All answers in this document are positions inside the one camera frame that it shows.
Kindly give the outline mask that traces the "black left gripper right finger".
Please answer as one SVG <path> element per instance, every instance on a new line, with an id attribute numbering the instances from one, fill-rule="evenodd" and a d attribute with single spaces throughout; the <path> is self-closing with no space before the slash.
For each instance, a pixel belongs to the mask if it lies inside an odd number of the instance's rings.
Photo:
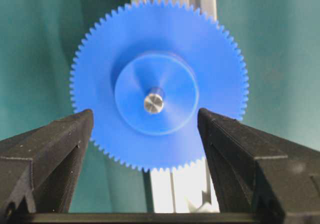
<path id="1" fill-rule="evenodd" d="M 201 108 L 197 115 L 219 210 L 261 223 L 320 221 L 320 153 Z"/>

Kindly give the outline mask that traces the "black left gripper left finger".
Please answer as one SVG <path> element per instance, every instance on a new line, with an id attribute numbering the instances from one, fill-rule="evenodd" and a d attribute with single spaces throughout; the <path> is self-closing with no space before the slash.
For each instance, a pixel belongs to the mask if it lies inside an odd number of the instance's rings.
<path id="1" fill-rule="evenodd" d="M 0 222 L 16 213 L 66 213 L 94 126 L 90 109 L 0 142 Z"/>

